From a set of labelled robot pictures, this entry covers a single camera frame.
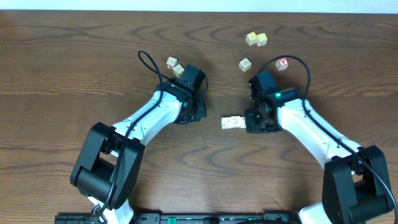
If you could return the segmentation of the white block red print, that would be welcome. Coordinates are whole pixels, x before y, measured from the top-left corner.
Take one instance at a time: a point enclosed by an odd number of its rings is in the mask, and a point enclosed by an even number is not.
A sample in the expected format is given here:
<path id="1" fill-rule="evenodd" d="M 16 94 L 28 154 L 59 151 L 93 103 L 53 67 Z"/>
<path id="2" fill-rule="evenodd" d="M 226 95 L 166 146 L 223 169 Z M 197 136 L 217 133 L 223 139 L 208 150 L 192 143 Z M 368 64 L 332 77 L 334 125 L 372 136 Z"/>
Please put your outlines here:
<path id="1" fill-rule="evenodd" d="M 240 128 L 246 129 L 246 118 L 245 117 L 241 117 L 241 126 Z"/>

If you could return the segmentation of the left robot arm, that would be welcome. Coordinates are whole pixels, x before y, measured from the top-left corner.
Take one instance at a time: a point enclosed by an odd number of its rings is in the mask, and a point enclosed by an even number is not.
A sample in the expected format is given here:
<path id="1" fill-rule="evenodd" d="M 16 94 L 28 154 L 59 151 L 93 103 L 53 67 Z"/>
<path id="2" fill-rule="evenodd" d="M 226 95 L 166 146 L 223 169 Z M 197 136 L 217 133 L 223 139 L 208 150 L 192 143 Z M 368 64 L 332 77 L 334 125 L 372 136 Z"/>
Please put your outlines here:
<path id="1" fill-rule="evenodd" d="M 96 123 L 88 132 L 70 183 L 94 205 L 91 223 L 129 223 L 134 211 L 128 198 L 141 166 L 145 146 L 170 123 L 189 124 L 206 117 L 208 81 L 187 65 L 180 77 L 160 82 L 152 98 L 128 118 L 108 126 Z"/>

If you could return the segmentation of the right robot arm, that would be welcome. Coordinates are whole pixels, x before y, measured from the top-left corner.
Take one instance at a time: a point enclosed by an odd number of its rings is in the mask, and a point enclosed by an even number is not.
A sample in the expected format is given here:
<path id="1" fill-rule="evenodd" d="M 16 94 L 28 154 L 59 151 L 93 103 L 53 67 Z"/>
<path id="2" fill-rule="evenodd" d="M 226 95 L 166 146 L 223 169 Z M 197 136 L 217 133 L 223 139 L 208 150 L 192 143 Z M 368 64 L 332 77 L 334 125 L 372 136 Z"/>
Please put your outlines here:
<path id="1" fill-rule="evenodd" d="M 362 147 L 323 119 L 295 88 L 279 87 L 271 72 L 249 80 L 254 108 L 248 133 L 287 131 L 323 169 L 322 199 L 297 213 L 299 223 L 366 223 L 397 211 L 384 153 Z"/>

